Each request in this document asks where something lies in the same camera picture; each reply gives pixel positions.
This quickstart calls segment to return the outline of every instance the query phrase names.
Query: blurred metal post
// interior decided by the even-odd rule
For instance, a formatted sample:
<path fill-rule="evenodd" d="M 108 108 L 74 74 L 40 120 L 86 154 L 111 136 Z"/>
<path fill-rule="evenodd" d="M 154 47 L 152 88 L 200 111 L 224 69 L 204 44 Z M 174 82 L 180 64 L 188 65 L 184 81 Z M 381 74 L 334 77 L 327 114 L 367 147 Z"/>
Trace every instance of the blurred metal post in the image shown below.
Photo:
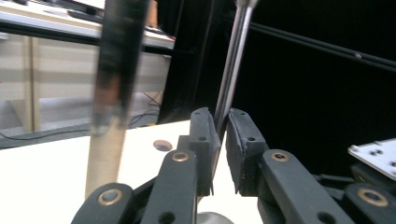
<path fill-rule="evenodd" d="M 233 103 L 233 93 L 242 60 L 245 41 L 248 34 L 251 14 L 258 0 L 236 0 L 236 15 L 233 22 L 233 33 L 228 47 L 227 60 L 219 92 L 219 99 L 214 116 L 216 132 L 222 142 L 226 119 Z"/>
<path fill-rule="evenodd" d="M 106 1 L 85 197 L 116 182 L 149 0 Z"/>

